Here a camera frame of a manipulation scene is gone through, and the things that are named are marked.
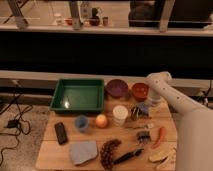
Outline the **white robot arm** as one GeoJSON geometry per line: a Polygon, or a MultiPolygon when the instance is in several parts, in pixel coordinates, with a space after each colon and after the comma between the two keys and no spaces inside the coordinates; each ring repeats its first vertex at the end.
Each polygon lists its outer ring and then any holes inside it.
{"type": "Polygon", "coordinates": [[[145,103],[155,107],[164,98],[182,115],[177,135],[176,171],[213,171],[213,110],[169,85],[169,72],[151,73],[145,103]]]}

